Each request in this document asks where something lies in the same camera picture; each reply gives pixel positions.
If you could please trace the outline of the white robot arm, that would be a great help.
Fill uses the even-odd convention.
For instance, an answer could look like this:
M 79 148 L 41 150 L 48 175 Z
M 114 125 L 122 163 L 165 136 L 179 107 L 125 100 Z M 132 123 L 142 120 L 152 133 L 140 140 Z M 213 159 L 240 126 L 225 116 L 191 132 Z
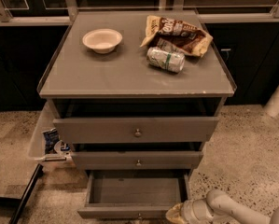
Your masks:
M 227 106 L 176 224 L 279 224 L 279 86 L 265 106 Z

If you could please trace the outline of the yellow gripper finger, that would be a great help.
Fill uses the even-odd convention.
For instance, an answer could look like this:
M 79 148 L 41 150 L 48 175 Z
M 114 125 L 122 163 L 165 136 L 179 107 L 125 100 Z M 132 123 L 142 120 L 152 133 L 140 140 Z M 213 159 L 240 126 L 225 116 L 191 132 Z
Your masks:
M 181 217 L 182 203 L 178 203 L 171 207 L 165 214 L 168 221 L 173 224 L 184 224 L 184 219 Z

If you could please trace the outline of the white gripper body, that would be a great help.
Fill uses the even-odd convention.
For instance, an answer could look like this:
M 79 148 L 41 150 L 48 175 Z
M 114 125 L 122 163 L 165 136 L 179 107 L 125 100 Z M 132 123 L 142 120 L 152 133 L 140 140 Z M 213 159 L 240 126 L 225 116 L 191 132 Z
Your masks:
M 212 221 L 214 217 L 214 211 L 205 199 L 183 202 L 180 214 L 188 224 L 202 224 L 204 221 Z

